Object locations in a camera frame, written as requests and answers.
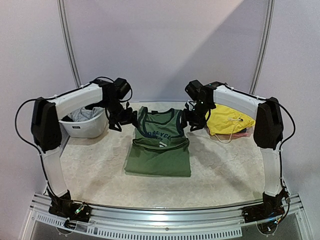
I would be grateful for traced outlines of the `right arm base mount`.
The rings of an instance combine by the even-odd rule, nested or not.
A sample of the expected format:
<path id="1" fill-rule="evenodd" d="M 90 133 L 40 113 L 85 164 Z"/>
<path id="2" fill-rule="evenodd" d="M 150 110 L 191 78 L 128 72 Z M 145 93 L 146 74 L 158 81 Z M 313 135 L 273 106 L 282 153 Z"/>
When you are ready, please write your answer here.
<path id="1" fill-rule="evenodd" d="M 257 222 L 269 218 L 279 219 L 275 221 L 276 224 L 282 222 L 289 213 L 291 199 L 288 195 L 278 194 L 276 196 L 262 195 L 262 203 L 258 205 L 244 207 L 241 215 L 245 223 Z"/>

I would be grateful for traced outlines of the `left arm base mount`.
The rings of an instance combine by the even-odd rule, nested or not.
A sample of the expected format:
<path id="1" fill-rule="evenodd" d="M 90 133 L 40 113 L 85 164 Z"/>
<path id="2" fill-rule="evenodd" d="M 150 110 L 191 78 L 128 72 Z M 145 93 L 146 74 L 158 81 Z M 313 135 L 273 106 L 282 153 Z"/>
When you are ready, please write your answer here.
<path id="1" fill-rule="evenodd" d="M 52 194 L 49 197 L 51 198 L 48 210 L 50 214 L 69 219 L 70 221 L 89 222 L 92 208 L 85 202 L 72 200 L 69 191 L 61 197 Z"/>

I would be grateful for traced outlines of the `yellow shorts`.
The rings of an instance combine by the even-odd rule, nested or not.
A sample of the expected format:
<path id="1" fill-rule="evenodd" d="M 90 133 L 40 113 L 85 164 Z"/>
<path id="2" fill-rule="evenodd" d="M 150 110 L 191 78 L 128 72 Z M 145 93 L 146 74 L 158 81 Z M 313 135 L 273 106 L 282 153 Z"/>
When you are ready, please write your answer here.
<path id="1" fill-rule="evenodd" d="M 256 124 L 252 117 L 240 111 L 220 104 L 215 106 L 216 108 L 210 109 L 205 116 L 206 128 L 211 136 L 238 133 Z"/>

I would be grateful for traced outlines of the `green garment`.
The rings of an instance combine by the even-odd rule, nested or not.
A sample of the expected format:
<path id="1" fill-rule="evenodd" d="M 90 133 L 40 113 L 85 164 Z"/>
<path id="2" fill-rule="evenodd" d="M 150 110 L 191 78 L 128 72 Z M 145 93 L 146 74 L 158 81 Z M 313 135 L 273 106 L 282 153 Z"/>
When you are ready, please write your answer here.
<path id="1" fill-rule="evenodd" d="M 184 132 L 183 116 L 181 109 L 159 112 L 142 106 L 125 172 L 147 177 L 191 177 L 190 140 Z"/>

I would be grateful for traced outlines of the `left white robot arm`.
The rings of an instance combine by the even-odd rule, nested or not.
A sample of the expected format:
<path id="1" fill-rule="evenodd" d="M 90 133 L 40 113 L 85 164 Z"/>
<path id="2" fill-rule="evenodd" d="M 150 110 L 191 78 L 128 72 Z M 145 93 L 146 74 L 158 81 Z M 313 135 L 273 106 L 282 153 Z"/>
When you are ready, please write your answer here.
<path id="1" fill-rule="evenodd" d="M 48 192 L 52 199 L 58 199 L 54 207 L 63 217 L 70 217 L 75 210 L 71 202 L 61 198 L 68 189 L 60 161 L 60 120 L 75 110 L 92 105 L 104 109 L 110 130 L 121 132 L 124 125 L 138 125 L 137 112 L 129 105 L 123 106 L 129 102 L 125 96 L 132 93 L 126 79 L 111 80 L 101 76 L 60 95 L 30 100 L 34 103 L 30 127 L 33 142 L 30 145 L 39 153 Z"/>

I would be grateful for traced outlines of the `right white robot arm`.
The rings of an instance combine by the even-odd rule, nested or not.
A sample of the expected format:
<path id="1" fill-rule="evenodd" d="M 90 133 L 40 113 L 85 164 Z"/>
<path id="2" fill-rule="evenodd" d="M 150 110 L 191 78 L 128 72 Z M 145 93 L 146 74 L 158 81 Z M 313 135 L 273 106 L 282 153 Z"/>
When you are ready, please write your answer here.
<path id="1" fill-rule="evenodd" d="M 203 85 L 197 79 L 192 80 L 185 92 L 195 102 L 194 106 L 186 105 L 183 111 L 183 126 L 190 125 L 192 132 L 205 127 L 206 114 L 216 105 L 230 107 L 255 120 L 253 139 L 262 154 L 265 181 L 258 213 L 262 218 L 269 218 L 282 200 L 289 197 L 283 182 L 281 154 L 286 142 L 281 113 L 285 107 L 275 97 L 262 98 L 218 81 Z"/>

